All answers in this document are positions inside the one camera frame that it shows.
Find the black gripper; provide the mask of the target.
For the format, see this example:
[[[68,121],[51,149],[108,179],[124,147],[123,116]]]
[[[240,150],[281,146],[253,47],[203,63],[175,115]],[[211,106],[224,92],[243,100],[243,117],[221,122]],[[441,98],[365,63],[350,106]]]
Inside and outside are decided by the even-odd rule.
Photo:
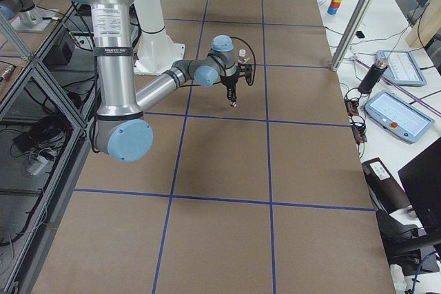
[[[227,99],[230,101],[230,103],[235,103],[237,101],[236,84],[239,78],[245,78],[248,86],[252,86],[252,65],[239,63],[232,69],[233,72],[231,75],[220,75],[220,82],[227,89]]]

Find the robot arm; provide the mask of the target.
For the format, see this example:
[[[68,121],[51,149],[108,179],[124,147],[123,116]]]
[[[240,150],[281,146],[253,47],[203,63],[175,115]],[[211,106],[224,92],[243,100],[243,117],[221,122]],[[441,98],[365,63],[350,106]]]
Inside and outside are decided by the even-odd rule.
[[[51,12],[38,8],[33,0],[1,0],[1,14],[17,32],[41,33],[52,20]]]
[[[234,50],[233,38],[216,36],[202,60],[186,60],[184,45],[165,31],[160,0],[69,0],[90,6],[93,54],[101,104],[89,123],[92,147],[134,162],[154,140],[144,113],[180,87],[221,83],[236,102],[236,84],[254,82],[256,66]]]

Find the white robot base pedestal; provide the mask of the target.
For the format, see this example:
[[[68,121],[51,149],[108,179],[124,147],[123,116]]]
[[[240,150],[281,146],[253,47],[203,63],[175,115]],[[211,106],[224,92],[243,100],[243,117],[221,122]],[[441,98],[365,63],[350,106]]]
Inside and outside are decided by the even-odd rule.
[[[134,0],[134,8],[141,26],[134,73],[159,75],[183,59],[185,45],[168,36],[160,0]]]

